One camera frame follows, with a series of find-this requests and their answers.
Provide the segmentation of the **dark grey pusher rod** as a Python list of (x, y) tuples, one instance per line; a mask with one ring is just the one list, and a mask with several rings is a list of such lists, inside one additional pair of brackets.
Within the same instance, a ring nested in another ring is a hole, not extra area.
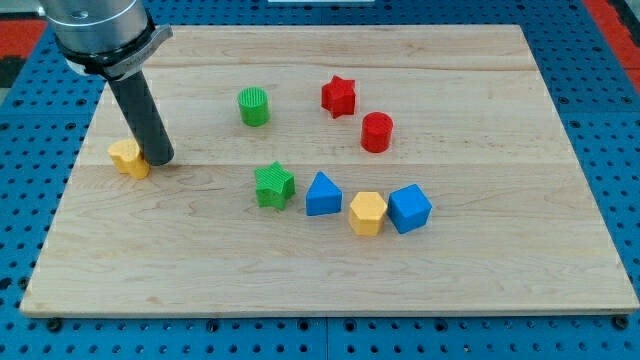
[(139, 71), (127, 78), (110, 80), (109, 86), (145, 160), (152, 166), (169, 163), (174, 157), (174, 148), (144, 73)]

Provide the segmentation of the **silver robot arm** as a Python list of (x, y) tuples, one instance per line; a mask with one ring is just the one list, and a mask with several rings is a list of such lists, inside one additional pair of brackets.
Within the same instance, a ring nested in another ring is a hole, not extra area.
[(142, 0), (40, 0), (69, 66), (104, 78), (145, 160), (169, 163), (174, 148), (143, 73), (143, 65), (173, 36)]

